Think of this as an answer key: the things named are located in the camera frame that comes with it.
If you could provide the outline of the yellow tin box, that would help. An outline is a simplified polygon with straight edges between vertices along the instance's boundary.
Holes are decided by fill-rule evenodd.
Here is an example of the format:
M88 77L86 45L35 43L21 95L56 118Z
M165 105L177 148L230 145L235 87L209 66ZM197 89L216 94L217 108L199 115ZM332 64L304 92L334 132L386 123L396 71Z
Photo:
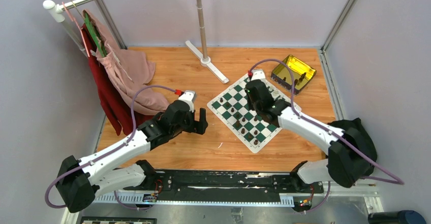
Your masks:
M294 79L294 95L298 95L315 77L317 70L307 65L299 58L288 55L284 60L289 69L292 71ZM291 90L292 78L289 71L284 65L277 65L271 72L270 78L287 91Z

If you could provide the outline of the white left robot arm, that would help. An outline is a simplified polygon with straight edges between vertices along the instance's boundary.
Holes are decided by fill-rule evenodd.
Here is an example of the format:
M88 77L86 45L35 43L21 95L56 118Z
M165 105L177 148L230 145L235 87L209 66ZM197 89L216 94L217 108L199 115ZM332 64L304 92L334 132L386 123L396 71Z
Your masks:
M161 146L182 132L202 135L208 123L206 110L200 108L199 120L191 102L175 100L165 112L156 114L139 125L134 133L104 150L76 159L63 160L55 187L71 213L88 207L101 195L126 187L152 189L156 171L146 160L139 160L127 168L120 165Z

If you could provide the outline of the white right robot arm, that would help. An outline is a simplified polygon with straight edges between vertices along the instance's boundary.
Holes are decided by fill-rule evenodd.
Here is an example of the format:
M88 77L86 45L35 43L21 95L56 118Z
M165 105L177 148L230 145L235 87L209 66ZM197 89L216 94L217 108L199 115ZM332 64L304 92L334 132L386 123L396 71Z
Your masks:
M377 159L377 152L359 119L324 124L300 113L291 103L274 99L261 80L249 81L244 90L249 109L265 122L300 135L326 154L326 159L304 161L292 170L290 185L296 192L319 181L334 181L350 188L358 179L373 173L371 162Z

